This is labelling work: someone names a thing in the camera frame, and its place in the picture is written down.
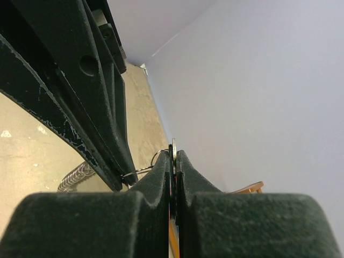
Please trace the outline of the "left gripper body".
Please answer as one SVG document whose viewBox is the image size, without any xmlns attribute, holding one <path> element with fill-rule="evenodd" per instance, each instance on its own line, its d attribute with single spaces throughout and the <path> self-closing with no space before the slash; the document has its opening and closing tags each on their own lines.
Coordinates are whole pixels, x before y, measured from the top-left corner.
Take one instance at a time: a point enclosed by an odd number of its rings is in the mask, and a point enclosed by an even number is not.
<svg viewBox="0 0 344 258">
<path fill-rule="evenodd" d="M 90 8 L 103 39 L 121 74 L 126 70 L 126 54 L 123 49 L 111 10 L 107 1 L 86 1 Z"/>
</svg>

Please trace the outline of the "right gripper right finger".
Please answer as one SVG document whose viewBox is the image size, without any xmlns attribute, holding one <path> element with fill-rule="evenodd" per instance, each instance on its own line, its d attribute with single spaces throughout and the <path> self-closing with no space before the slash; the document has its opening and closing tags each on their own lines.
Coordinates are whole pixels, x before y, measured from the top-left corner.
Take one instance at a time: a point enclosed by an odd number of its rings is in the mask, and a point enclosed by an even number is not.
<svg viewBox="0 0 344 258">
<path fill-rule="evenodd" d="M 177 153 L 181 257 L 340 257 L 321 206 L 290 193 L 225 193 Z"/>
</svg>

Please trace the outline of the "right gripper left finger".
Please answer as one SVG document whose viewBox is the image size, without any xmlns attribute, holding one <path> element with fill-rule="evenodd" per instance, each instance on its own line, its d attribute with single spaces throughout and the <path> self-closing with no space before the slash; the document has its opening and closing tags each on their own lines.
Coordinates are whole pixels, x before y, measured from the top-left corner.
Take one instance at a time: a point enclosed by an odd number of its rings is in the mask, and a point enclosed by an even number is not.
<svg viewBox="0 0 344 258">
<path fill-rule="evenodd" d="M 35 193 L 16 207 L 1 257 L 168 257 L 170 158 L 125 192 Z"/>
</svg>

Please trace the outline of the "red grey key holder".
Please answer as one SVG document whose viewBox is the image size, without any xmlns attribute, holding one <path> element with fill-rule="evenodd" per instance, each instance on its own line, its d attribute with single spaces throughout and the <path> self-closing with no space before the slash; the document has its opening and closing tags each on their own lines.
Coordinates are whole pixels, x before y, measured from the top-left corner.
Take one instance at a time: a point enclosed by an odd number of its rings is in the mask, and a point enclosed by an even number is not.
<svg viewBox="0 0 344 258">
<path fill-rule="evenodd" d="M 139 175 L 147 173 L 154 167 L 154 160 L 155 158 L 162 152 L 167 152 L 168 149 L 161 149 L 157 151 L 150 161 L 150 165 L 148 167 L 144 167 L 141 169 L 137 169 L 134 172 L 128 173 L 126 175 L 121 175 L 120 178 L 123 180 L 131 175 Z M 74 191 L 81 182 L 87 180 L 89 177 L 92 177 L 96 172 L 90 167 L 87 162 L 81 163 L 71 172 L 69 172 L 60 182 L 57 192 L 70 192 Z"/>
</svg>

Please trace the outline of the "silver key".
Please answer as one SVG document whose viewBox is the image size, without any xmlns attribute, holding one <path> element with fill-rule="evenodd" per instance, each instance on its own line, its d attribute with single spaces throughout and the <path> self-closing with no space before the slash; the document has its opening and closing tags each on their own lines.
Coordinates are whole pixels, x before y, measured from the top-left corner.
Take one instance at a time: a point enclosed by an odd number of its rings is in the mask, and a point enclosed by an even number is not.
<svg viewBox="0 0 344 258">
<path fill-rule="evenodd" d="M 170 157 L 170 217 L 179 226 L 178 207 L 177 207 L 177 148 L 176 140 L 172 138 L 168 148 Z"/>
</svg>

